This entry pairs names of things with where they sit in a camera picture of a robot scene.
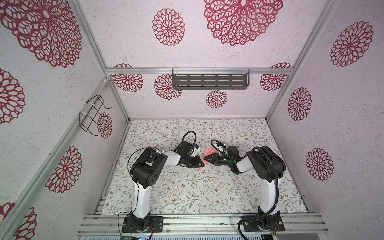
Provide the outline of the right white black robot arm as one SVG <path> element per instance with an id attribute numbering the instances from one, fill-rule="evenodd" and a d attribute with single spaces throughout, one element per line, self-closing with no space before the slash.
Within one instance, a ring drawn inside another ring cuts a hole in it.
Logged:
<path id="1" fill-rule="evenodd" d="M 229 146 L 225 153 L 218 150 L 215 153 L 204 156 L 204 160 L 215 166 L 229 166 L 236 174 L 254 170 L 262 182 L 262 199 L 259 215 L 273 216 L 278 213 L 278 189 L 281 178 L 287 167 L 280 158 L 268 146 L 255 147 L 241 157 L 236 146 Z"/>

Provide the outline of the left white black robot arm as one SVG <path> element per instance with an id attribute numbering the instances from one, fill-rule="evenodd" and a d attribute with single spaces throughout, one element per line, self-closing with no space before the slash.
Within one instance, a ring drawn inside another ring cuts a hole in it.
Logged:
<path id="1" fill-rule="evenodd" d="M 164 167 L 180 166 L 184 168 L 201 168 L 205 164 L 197 154 L 201 148 L 193 145 L 176 151 L 160 151 L 147 147 L 132 165 L 130 175 L 135 182 L 135 199 L 133 215 L 144 219 L 150 214 L 150 197 L 152 186 L 159 179 Z"/>

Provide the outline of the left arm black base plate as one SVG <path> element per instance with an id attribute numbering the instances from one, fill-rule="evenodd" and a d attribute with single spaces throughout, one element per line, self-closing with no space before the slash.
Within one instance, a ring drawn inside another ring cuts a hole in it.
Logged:
<path id="1" fill-rule="evenodd" d="M 164 217 L 147 216 L 139 219 L 128 215 L 123 222 L 122 233 L 161 233 L 163 231 Z"/>

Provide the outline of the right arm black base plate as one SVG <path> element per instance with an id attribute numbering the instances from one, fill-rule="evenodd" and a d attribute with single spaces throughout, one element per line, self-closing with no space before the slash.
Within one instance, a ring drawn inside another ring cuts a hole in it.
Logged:
<path id="1" fill-rule="evenodd" d="M 242 217 L 244 220 L 244 228 L 246 232 L 283 232 L 285 226 L 281 218 L 280 212 L 274 215 L 256 219 L 256 216 Z"/>

